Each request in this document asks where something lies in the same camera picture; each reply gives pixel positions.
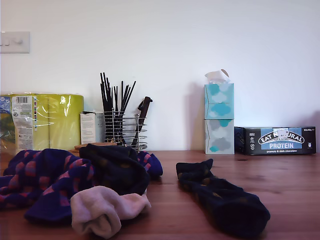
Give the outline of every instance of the wooden countertop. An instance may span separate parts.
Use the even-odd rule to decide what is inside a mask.
[[[213,158],[213,174],[257,194],[271,214],[261,239],[320,239],[320,155],[205,155],[202,151],[154,151],[163,177],[152,181],[152,208],[126,222],[112,240],[230,240],[215,229],[191,194],[177,185],[176,163]],[[0,240],[102,240],[78,236],[71,226],[28,223],[26,209],[0,212]]]

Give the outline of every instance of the blue patterned tissue box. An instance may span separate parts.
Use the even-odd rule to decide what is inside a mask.
[[[234,118],[234,84],[204,85],[204,119]]]
[[[235,154],[234,120],[205,121],[205,153]]]

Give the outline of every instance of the protein bar box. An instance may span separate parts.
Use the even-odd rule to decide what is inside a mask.
[[[234,150],[245,155],[315,154],[316,127],[234,127]]]

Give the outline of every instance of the small white box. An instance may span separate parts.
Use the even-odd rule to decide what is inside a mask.
[[[80,113],[81,144],[105,142],[106,123],[103,112]]]

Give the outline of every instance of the light switch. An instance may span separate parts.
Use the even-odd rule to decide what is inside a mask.
[[[1,32],[1,54],[28,54],[30,53],[29,31]]]

